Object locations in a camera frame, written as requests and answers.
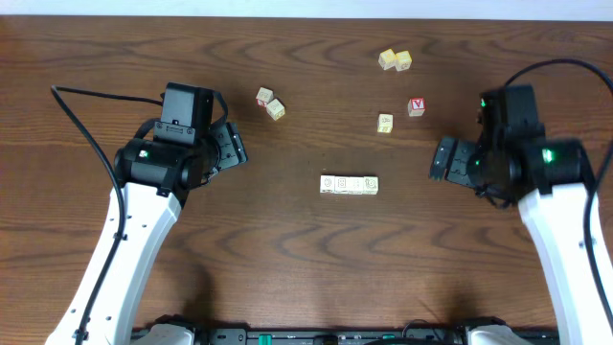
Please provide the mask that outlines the green edged wooden block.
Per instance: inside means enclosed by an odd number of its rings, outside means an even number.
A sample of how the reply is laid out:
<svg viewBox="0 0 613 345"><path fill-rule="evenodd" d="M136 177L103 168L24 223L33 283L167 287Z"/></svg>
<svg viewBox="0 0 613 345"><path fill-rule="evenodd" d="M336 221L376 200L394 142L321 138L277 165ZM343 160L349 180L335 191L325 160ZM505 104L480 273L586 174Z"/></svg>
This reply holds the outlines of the green edged wooden block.
<svg viewBox="0 0 613 345"><path fill-rule="evenodd" d="M335 176L321 175L320 176L320 193L334 194L335 193Z"/></svg>

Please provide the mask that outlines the blue letter X block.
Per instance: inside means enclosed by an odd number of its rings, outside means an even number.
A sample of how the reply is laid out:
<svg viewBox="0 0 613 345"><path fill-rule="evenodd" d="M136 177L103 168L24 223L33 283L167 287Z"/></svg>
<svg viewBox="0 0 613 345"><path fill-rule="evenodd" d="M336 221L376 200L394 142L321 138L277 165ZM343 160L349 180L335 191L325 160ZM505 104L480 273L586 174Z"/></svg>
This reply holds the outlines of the blue letter X block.
<svg viewBox="0 0 613 345"><path fill-rule="evenodd" d="M334 177L334 192L336 194L348 194L350 192L349 183L351 179L347 176L335 176Z"/></svg>

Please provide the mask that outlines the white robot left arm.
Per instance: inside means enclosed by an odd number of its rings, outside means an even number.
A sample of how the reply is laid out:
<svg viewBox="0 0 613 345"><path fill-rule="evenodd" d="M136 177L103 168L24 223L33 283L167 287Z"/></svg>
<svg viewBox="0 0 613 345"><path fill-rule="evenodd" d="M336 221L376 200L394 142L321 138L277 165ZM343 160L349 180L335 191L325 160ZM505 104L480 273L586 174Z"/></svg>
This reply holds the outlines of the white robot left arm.
<svg viewBox="0 0 613 345"><path fill-rule="evenodd" d="M235 124L151 120L107 163L101 237L50 344L127 344L152 265L190 191L247 160Z"/></svg>

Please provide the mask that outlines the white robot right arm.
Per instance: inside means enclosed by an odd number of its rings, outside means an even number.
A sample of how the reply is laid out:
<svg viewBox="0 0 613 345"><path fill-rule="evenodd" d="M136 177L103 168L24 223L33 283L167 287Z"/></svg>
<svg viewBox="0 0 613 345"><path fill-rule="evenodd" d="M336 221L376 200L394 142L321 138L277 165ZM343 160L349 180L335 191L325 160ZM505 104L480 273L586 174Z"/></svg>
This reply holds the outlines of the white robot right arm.
<svg viewBox="0 0 613 345"><path fill-rule="evenodd" d="M580 141L518 137L495 145L445 137L430 176L517 206L543 268L560 342L611 343L612 263L598 178Z"/></svg>

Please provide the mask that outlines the red edged wooden block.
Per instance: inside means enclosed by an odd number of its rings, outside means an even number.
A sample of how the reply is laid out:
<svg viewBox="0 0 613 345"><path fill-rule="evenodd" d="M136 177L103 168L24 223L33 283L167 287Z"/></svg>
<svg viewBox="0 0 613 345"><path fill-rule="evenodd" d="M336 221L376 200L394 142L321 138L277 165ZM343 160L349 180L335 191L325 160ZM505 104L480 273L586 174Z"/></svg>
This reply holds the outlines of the red edged wooden block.
<svg viewBox="0 0 613 345"><path fill-rule="evenodd" d="M348 192L351 195L362 195L364 193L364 177L351 176L348 178Z"/></svg>

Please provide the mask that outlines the blue edged picture block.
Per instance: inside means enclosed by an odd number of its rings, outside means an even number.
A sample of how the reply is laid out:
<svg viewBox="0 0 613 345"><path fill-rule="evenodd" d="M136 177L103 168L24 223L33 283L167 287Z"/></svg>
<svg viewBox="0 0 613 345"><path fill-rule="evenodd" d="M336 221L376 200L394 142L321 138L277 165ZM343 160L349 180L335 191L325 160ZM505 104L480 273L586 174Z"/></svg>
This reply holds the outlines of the blue edged picture block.
<svg viewBox="0 0 613 345"><path fill-rule="evenodd" d="M364 176L363 182L364 195L376 195L378 193L379 183L377 176Z"/></svg>

